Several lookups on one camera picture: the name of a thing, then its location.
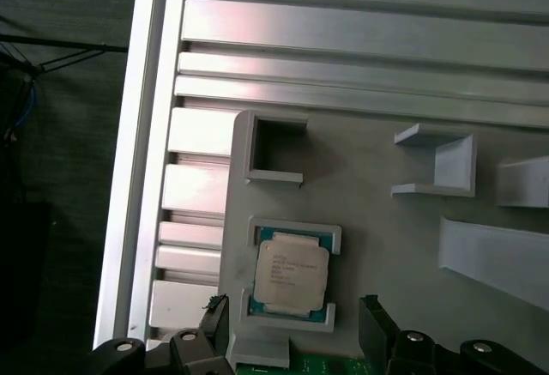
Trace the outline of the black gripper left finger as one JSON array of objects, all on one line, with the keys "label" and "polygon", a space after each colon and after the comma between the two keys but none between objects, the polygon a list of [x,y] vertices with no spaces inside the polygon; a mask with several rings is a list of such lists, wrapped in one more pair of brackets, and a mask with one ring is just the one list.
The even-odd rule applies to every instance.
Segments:
[{"label": "black gripper left finger", "polygon": [[136,338],[103,342],[87,356],[89,374],[230,374],[229,298],[215,295],[198,327],[170,334],[148,350]]}]

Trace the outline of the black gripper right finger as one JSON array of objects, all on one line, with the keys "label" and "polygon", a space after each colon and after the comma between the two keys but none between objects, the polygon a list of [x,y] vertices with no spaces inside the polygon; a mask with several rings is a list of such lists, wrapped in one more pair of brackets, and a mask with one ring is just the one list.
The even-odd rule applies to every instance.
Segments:
[{"label": "black gripper right finger", "polygon": [[376,374],[542,375],[544,370],[488,340],[452,352],[417,330],[402,330],[375,294],[359,299],[359,346]]}]

